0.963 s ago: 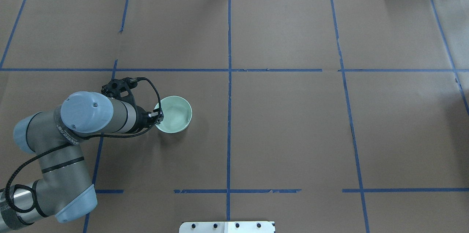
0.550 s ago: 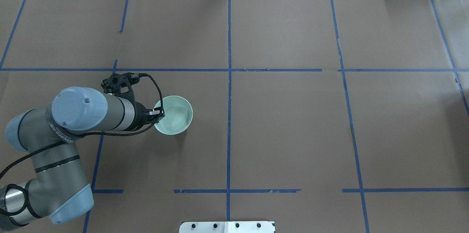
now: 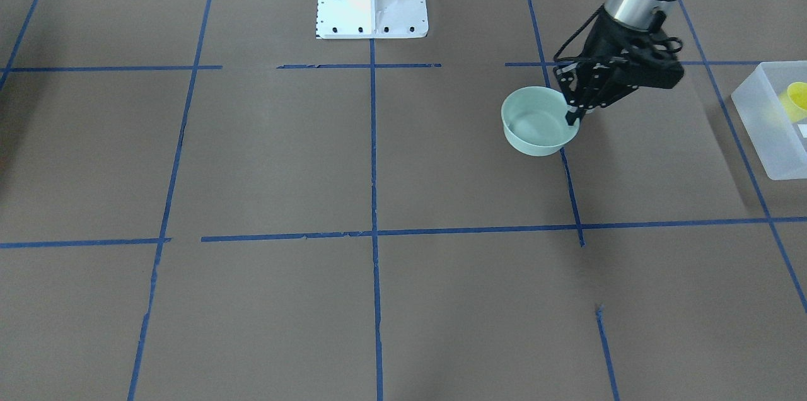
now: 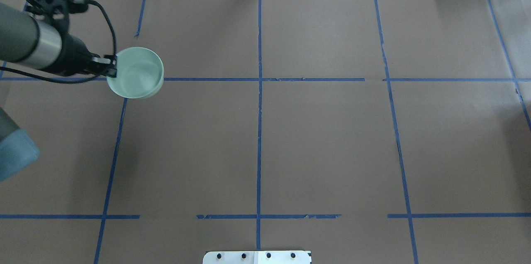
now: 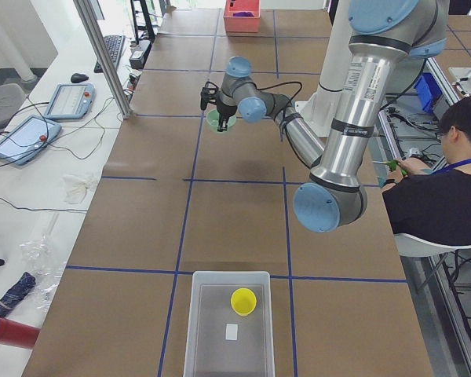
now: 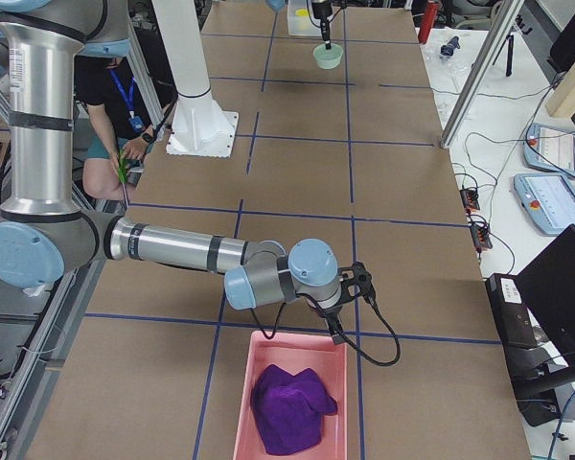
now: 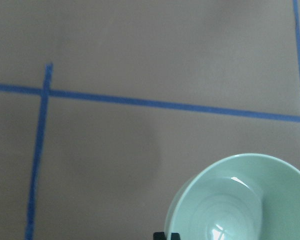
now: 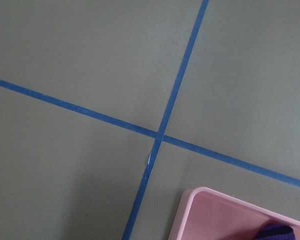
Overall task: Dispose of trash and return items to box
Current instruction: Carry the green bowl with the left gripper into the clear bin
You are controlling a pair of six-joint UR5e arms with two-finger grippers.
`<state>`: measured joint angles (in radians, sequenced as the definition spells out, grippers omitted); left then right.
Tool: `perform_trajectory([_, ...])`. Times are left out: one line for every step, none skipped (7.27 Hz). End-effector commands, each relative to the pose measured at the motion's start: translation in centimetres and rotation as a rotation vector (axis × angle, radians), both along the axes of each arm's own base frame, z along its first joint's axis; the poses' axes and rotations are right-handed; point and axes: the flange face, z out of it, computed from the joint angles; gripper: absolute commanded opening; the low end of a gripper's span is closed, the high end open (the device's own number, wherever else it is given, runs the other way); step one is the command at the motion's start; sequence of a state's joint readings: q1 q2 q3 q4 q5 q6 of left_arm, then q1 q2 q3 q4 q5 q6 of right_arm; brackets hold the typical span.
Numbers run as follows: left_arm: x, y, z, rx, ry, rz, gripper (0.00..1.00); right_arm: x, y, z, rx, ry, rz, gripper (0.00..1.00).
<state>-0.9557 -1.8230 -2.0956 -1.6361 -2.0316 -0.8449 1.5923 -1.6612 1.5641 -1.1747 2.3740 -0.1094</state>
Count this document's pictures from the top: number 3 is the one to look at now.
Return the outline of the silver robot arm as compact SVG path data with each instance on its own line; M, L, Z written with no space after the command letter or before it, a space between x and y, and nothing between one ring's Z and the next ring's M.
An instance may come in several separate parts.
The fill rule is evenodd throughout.
M579 54L554 54L554 76L568 111L567 125L582 122L638 88L672 89L683 79L677 54L683 43L663 30L678 0L605 0L574 33L587 33Z

